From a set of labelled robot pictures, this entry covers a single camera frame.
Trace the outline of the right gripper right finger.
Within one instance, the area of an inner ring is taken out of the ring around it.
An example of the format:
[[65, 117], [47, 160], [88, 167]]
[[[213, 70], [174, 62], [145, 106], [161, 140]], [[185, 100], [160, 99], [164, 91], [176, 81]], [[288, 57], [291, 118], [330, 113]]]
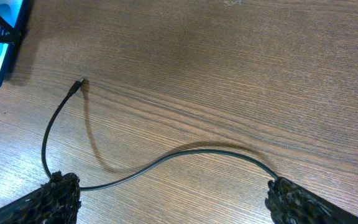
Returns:
[[265, 206], [279, 224], [358, 224], [358, 216], [284, 177], [268, 181]]

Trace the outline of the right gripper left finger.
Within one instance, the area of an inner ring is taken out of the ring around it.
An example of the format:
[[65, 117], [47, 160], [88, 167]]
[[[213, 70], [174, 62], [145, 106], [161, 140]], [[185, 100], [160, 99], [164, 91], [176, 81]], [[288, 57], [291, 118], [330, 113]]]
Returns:
[[80, 179], [60, 171], [39, 189], [0, 208], [0, 224], [75, 224], [81, 208]]

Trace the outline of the blue Samsung Galaxy smartphone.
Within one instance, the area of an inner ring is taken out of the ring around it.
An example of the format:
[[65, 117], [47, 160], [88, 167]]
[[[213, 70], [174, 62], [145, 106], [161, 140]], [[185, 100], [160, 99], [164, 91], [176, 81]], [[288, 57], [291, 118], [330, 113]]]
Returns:
[[0, 0], [0, 16], [20, 31], [20, 41], [16, 44], [0, 43], [0, 87], [14, 63], [16, 53], [25, 36], [28, 12], [29, 0]]

